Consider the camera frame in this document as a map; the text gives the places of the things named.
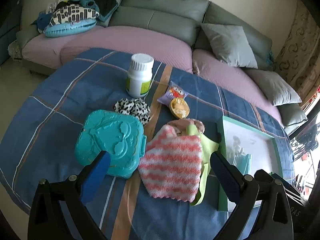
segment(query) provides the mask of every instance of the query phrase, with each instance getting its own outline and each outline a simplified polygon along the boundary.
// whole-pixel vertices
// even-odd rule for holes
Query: fuzzy striped towel
[[[138,166],[149,195],[192,202],[199,189],[201,157],[199,136],[178,137],[172,126],[164,125],[146,145]]]

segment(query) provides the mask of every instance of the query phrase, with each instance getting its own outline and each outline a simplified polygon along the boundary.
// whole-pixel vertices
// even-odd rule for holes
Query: pile of clothes
[[[53,13],[41,12],[34,22],[47,37],[77,34],[90,30],[97,20],[106,21],[118,7],[116,0],[68,0]]]

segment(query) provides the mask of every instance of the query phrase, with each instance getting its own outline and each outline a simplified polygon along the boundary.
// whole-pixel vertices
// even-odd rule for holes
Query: turquoise plastic case
[[[88,115],[75,148],[79,163],[88,165],[100,151],[110,153],[106,174],[129,178],[144,156],[147,137],[134,116],[97,110]]]

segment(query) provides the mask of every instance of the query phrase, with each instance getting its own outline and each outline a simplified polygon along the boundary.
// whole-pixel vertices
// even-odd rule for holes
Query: gray pillow
[[[212,52],[231,67],[258,68],[242,26],[203,23]]]
[[[276,72],[247,69],[245,73],[258,85],[273,106],[300,103],[301,98]]]
[[[282,123],[285,127],[302,125],[308,121],[308,117],[301,110],[298,104],[286,104],[278,106],[281,115]]]

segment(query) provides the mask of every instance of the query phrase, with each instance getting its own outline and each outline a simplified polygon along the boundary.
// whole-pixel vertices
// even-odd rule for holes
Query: patterned curtain
[[[297,1],[291,31],[275,60],[276,71],[302,99],[305,106],[320,85],[320,28],[306,6]]]

